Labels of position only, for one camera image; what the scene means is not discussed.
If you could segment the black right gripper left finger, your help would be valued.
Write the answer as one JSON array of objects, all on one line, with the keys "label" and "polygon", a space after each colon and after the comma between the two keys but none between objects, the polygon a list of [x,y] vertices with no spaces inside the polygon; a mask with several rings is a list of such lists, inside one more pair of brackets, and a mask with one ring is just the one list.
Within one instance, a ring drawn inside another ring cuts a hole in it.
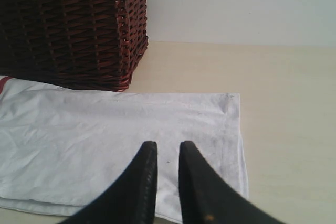
[{"label": "black right gripper left finger", "polygon": [[157,144],[143,142],[116,181],[97,199],[62,223],[154,223]]}]

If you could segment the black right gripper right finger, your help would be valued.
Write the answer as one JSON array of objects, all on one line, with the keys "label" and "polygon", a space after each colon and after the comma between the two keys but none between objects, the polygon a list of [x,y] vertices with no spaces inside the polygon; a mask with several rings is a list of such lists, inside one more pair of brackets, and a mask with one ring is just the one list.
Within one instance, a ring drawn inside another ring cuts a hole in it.
[{"label": "black right gripper right finger", "polygon": [[233,190],[191,141],[180,144],[178,171],[183,223],[281,223]]}]

